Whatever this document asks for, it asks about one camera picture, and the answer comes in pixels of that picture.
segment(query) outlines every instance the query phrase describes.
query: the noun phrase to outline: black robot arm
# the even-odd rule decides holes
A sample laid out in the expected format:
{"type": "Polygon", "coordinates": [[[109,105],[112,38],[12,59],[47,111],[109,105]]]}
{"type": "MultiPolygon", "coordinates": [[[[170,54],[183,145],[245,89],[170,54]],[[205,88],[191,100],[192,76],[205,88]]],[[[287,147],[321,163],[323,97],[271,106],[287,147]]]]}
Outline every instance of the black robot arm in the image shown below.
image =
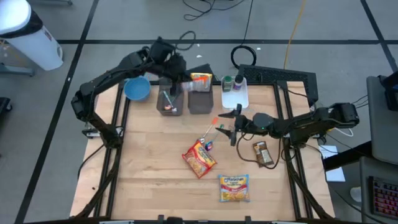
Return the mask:
{"type": "Polygon", "coordinates": [[[143,47],[130,53],[117,67],[82,84],[72,99],[72,108],[79,120],[90,123],[99,131],[106,147],[119,147],[121,138],[116,127],[106,124],[95,113],[95,97],[126,78],[135,78],[146,72],[171,79],[170,94],[174,95],[179,83],[190,81],[190,76],[185,74],[186,66],[183,57],[175,53],[175,47],[159,37],[150,48],[143,47]]]}
{"type": "Polygon", "coordinates": [[[242,106],[230,113],[220,114],[219,117],[235,118],[234,130],[217,128],[236,144],[236,133],[269,135],[273,138],[282,138],[289,134],[292,146],[302,147],[308,139],[315,135],[324,135],[332,128],[352,128],[359,123],[355,105],[351,103],[335,103],[328,108],[318,108],[314,112],[302,114],[291,119],[277,119],[265,113],[256,113],[253,120],[241,115],[242,106]]]}

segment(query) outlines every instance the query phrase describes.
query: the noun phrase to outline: wooden table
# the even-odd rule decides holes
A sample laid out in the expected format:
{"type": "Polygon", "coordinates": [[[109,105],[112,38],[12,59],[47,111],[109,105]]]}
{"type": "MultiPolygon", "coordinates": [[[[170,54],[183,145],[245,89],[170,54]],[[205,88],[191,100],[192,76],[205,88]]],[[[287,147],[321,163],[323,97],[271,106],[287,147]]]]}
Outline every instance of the wooden table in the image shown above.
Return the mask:
{"type": "MultiPolygon", "coordinates": [[[[288,87],[305,94],[302,82],[288,82],[288,87]]],[[[109,123],[116,90],[114,87],[102,93],[96,106],[96,112],[109,123]]],[[[130,103],[112,219],[156,220],[158,215],[165,215],[185,220],[244,220],[244,216],[250,215],[252,220],[295,220],[284,161],[280,160],[274,170],[259,169],[255,163],[242,161],[235,147],[231,147],[228,138],[222,134],[210,151],[217,165],[200,180],[182,159],[181,155],[207,130],[211,120],[225,112],[221,106],[220,86],[213,89],[213,111],[204,115],[189,113],[186,94],[183,115],[161,116],[156,110],[157,92],[158,86],[152,86],[147,102],[130,103]],[[249,174],[251,202],[219,202],[218,174],[249,174]]],[[[255,112],[277,117],[273,87],[249,86],[248,93],[250,110],[243,114],[249,119],[255,112]]],[[[290,94],[290,100],[294,116],[309,112],[306,98],[290,94]]],[[[232,119],[220,118],[218,121],[218,125],[226,127],[232,123],[232,119]]],[[[243,157],[255,159],[252,143],[264,140],[275,162],[278,140],[269,136],[255,136],[251,141],[241,141],[239,149],[243,157]]],[[[89,140],[85,157],[101,144],[100,139],[89,140]]],[[[318,147],[315,140],[309,140],[307,144],[318,147]]],[[[95,193],[94,189],[98,188],[103,159],[104,150],[82,169],[71,215],[80,212],[95,193]]],[[[310,147],[304,148],[302,159],[309,190],[326,212],[334,216],[320,153],[310,147]]],[[[304,217],[303,198],[298,187],[297,192],[304,217]]],[[[108,192],[104,194],[105,201],[107,197],[108,192]]],[[[103,203],[101,214],[104,214],[105,207],[106,203],[103,203]]]]}

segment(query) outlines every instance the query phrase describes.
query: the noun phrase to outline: snack bag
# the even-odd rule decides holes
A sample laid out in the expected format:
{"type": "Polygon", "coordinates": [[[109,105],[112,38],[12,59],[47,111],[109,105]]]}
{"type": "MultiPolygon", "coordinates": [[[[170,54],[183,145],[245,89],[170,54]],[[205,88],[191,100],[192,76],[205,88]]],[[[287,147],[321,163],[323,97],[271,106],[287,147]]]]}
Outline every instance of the snack bag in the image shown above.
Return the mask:
{"type": "Polygon", "coordinates": [[[182,157],[199,179],[207,174],[217,163],[199,141],[197,141],[186,154],[183,154],[182,157]]]}
{"type": "Polygon", "coordinates": [[[249,198],[249,175],[225,176],[220,178],[220,202],[245,201],[249,198]]]}

